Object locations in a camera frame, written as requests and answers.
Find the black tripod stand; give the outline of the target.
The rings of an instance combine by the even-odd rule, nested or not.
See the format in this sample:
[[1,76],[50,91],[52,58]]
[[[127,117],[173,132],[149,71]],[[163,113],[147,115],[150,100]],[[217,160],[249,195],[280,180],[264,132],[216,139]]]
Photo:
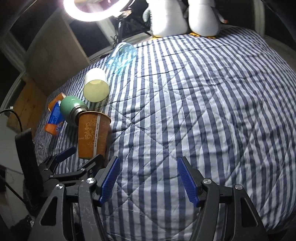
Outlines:
[[138,34],[144,33],[147,36],[152,36],[147,24],[140,20],[140,16],[136,16],[132,10],[124,11],[121,15],[112,17],[111,22],[116,31],[115,35],[111,36],[113,47],[124,39]]

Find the blue white striped quilt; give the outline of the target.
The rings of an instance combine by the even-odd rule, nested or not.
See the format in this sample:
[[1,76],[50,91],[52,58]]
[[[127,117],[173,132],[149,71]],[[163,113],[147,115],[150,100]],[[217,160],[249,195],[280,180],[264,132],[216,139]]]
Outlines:
[[220,185],[241,184],[269,232],[295,217],[295,73],[252,30],[179,35],[136,45],[121,72],[106,60],[108,158],[121,159],[101,210],[113,240],[188,240],[198,209],[177,171],[186,157]]

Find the green thermos bottle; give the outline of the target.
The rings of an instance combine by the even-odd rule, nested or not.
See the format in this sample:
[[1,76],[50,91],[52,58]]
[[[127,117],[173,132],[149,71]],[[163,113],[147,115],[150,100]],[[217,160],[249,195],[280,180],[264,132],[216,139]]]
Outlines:
[[75,96],[66,96],[60,104],[60,112],[65,121],[72,126],[79,125],[79,115],[82,112],[88,111],[88,106],[85,102]]

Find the cream white cup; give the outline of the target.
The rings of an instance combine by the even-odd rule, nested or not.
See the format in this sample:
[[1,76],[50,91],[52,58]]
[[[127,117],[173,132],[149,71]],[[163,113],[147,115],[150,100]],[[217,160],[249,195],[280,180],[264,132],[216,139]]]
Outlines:
[[90,69],[84,79],[83,95],[89,102],[101,102],[109,95],[109,83],[104,70]]

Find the orange paper cup lying down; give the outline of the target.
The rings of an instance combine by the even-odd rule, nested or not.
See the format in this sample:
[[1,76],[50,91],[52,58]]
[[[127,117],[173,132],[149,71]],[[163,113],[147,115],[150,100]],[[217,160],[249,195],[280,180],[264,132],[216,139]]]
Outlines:
[[51,112],[56,104],[57,101],[62,101],[66,95],[64,93],[60,93],[58,96],[56,96],[49,104],[48,104],[48,110]]

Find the large white penguin plush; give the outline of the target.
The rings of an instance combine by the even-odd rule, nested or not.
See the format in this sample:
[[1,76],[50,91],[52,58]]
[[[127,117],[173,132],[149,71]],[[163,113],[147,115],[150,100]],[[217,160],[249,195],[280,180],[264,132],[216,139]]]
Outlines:
[[142,14],[144,22],[150,20],[152,35],[156,38],[185,34],[188,30],[184,18],[185,5],[177,0],[146,1],[148,6]]

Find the light wooden board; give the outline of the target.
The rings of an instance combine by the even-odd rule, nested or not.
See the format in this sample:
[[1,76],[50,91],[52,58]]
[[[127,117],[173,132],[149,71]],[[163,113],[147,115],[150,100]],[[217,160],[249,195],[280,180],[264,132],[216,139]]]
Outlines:
[[26,54],[26,72],[36,86],[49,96],[90,61],[71,30],[62,9],[46,20]]

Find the small white penguin plush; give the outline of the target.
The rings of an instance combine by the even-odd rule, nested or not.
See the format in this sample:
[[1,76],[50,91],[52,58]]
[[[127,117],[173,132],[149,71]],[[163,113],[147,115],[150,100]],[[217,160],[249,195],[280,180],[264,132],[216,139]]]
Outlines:
[[220,32],[220,24],[228,21],[216,9],[213,0],[188,1],[188,22],[191,35],[215,39]]

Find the orange patterned paper cup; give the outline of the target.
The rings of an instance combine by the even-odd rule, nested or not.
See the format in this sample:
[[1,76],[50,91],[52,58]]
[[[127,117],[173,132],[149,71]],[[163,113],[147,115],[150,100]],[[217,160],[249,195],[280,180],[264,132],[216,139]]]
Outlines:
[[105,156],[111,119],[98,111],[85,111],[79,115],[78,157],[92,159]]

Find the blue orange soda can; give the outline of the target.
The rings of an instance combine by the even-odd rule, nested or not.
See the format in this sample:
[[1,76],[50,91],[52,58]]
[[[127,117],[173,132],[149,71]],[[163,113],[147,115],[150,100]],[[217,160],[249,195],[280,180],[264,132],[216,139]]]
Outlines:
[[44,131],[54,136],[58,136],[64,124],[64,117],[60,111],[61,101],[57,101],[51,111],[49,120],[44,127]]

